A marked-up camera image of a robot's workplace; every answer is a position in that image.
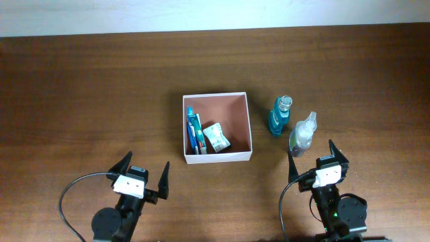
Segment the green toothpaste tube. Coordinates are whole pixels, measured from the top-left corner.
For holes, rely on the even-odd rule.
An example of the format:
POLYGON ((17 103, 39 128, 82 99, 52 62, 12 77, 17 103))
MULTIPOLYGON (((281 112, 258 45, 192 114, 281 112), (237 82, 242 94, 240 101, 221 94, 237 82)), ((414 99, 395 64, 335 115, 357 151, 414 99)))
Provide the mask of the green toothpaste tube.
POLYGON ((195 134, 196 134, 196 139, 197 139, 197 144, 198 144, 200 154, 206 155, 207 154, 207 146, 206 146, 206 142, 204 139, 204 134, 202 132, 202 126, 201 126, 199 114, 193 115, 193 126, 195 128, 195 134))

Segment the blue white toothbrush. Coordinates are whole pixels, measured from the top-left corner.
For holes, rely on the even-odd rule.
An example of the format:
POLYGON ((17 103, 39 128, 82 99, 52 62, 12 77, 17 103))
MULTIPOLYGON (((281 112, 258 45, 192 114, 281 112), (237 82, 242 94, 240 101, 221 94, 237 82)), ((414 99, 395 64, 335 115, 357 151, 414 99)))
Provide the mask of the blue white toothbrush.
POLYGON ((199 155, 199 148, 197 144, 196 134, 194 130, 194 126, 191 123, 191 117, 193 116, 193 108, 191 106, 187 107, 187 131, 189 135, 189 141, 193 150, 194 155, 199 155))

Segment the clear purple spray bottle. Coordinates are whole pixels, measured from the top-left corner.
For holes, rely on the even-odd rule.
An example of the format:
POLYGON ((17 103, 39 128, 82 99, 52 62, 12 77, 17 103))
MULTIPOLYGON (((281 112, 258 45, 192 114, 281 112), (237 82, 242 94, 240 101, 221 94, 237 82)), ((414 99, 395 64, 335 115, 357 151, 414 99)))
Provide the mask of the clear purple spray bottle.
POLYGON ((296 123, 289 137, 289 150, 293 157, 301 157, 312 144, 312 137, 317 129, 316 112, 296 123))

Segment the teal mouthwash bottle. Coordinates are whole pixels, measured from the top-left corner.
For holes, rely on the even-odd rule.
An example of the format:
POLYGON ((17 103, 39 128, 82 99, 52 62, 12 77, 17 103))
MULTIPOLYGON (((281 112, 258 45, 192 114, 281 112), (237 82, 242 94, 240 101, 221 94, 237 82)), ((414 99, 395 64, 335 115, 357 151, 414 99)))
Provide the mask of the teal mouthwash bottle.
POLYGON ((277 97, 269 114, 269 130, 274 136, 280 136, 290 119, 290 107, 293 100, 290 96, 277 97))

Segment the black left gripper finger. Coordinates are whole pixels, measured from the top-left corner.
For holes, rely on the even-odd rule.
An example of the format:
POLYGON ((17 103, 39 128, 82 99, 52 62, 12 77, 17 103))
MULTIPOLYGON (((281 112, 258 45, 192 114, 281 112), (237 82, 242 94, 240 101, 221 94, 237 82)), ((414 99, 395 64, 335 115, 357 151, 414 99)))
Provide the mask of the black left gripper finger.
POLYGON ((132 158, 132 151, 129 151, 124 158, 118 161, 113 167, 111 167, 108 171, 110 173, 117 173, 120 175, 125 175, 127 169, 129 167, 130 161, 132 158))
POLYGON ((164 200, 169 197, 169 167, 170 162, 168 161, 158 183, 158 197, 164 200))

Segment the blue disposable razor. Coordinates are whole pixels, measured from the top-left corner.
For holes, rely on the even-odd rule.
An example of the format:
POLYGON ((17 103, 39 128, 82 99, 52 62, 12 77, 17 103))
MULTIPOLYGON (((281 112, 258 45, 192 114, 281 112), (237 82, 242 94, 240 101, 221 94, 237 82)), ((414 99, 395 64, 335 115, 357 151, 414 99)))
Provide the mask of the blue disposable razor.
POLYGON ((187 132, 188 132, 188 137, 189 137, 189 141, 190 141, 190 145, 191 145, 192 154, 195 155, 196 154, 196 144, 195 144, 196 139, 194 136, 192 125, 189 122, 187 123, 187 132))

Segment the white green packet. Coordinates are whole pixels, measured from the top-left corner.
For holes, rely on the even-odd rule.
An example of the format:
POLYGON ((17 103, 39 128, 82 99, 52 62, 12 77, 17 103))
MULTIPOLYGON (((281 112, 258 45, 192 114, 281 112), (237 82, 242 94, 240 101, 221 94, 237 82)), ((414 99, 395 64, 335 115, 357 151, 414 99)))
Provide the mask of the white green packet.
POLYGON ((210 141, 212 148, 216 153, 231 146, 230 141, 224 136, 220 123, 215 123, 203 129, 204 135, 210 141))

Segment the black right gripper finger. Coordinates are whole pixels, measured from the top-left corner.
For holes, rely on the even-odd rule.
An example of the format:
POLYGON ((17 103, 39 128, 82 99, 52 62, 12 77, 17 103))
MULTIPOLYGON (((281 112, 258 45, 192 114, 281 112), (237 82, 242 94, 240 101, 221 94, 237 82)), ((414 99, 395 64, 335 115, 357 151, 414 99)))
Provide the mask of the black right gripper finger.
POLYGON ((299 175, 291 151, 288 151, 288 183, 292 183, 299 175))
POLYGON ((331 155, 334 156, 334 158, 336 158, 336 160, 339 163, 346 163, 347 159, 345 158, 345 156, 342 154, 342 152, 335 146, 334 142, 329 139, 329 148, 331 150, 331 155))

